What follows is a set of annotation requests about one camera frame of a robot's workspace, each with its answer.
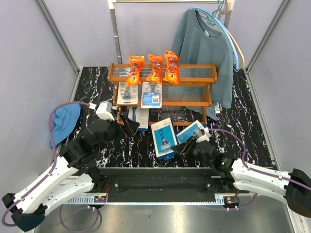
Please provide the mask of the white Harry's razor box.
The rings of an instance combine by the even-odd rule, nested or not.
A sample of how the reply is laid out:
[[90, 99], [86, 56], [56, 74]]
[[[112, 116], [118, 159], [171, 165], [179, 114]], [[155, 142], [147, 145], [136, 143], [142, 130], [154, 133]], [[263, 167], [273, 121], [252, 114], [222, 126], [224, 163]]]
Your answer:
[[138, 122], [140, 124], [138, 131], [144, 132], [149, 130], [149, 109], [144, 109], [140, 106], [130, 106], [128, 117], [132, 121]]

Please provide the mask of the blue razor box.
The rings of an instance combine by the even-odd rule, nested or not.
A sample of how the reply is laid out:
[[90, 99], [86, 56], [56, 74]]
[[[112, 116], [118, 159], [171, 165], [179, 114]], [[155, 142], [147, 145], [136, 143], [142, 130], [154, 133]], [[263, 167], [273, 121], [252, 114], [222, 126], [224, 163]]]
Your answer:
[[185, 143], [192, 136], [198, 139], [199, 137], [203, 136], [204, 133], [204, 126], [198, 120], [196, 120], [177, 134], [178, 143]]
[[157, 159], [164, 161], [173, 159], [175, 152], [171, 147], [178, 144], [178, 139], [171, 118], [152, 124], [151, 132]]

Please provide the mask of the Gillette razor blister pack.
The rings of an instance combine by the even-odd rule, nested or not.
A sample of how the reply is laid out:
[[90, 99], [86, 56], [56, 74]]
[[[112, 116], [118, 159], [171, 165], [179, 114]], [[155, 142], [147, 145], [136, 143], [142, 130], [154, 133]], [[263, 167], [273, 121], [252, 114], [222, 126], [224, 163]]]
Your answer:
[[162, 85], [154, 82], [142, 83], [141, 108], [162, 107]]

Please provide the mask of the orange bic razor bag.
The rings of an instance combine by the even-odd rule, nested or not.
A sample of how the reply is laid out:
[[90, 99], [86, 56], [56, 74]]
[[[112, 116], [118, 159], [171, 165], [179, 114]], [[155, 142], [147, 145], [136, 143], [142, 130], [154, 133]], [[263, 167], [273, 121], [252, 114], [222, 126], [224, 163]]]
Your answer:
[[179, 58], [178, 56], [170, 51], [165, 51], [164, 54], [165, 61], [166, 61], [166, 70], [165, 70], [165, 77], [164, 81], [173, 84], [179, 84]]
[[146, 78], [146, 81], [162, 84], [162, 66], [163, 66], [162, 56], [155, 56], [152, 54], [148, 54], [148, 59], [151, 64], [152, 70], [148, 75], [148, 77]]
[[129, 56], [129, 65], [131, 70], [125, 83], [126, 87], [141, 83], [140, 72], [144, 65], [144, 60], [144, 56]]

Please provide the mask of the orange BIC razor bag front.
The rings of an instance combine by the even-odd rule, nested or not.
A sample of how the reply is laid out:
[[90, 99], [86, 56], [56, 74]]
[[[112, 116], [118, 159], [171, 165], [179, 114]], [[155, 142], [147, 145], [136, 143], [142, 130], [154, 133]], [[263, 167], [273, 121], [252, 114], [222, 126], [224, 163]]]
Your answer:
[[129, 56], [129, 65], [131, 70], [125, 83], [126, 87], [141, 83], [140, 72], [144, 65], [144, 60], [144, 56]]

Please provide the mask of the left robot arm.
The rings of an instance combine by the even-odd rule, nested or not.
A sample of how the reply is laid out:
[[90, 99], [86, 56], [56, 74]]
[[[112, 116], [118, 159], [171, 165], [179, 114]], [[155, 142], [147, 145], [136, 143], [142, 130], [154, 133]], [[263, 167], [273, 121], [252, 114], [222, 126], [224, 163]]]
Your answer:
[[98, 168], [89, 166], [100, 150], [115, 139], [132, 137], [140, 124], [121, 113], [123, 121], [97, 119], [67, 143], [50, 168], [22, 191], [2, 197], [12, 226], [27, 232], [40, 225], [58, 206], [85, 192], [108, 188]]

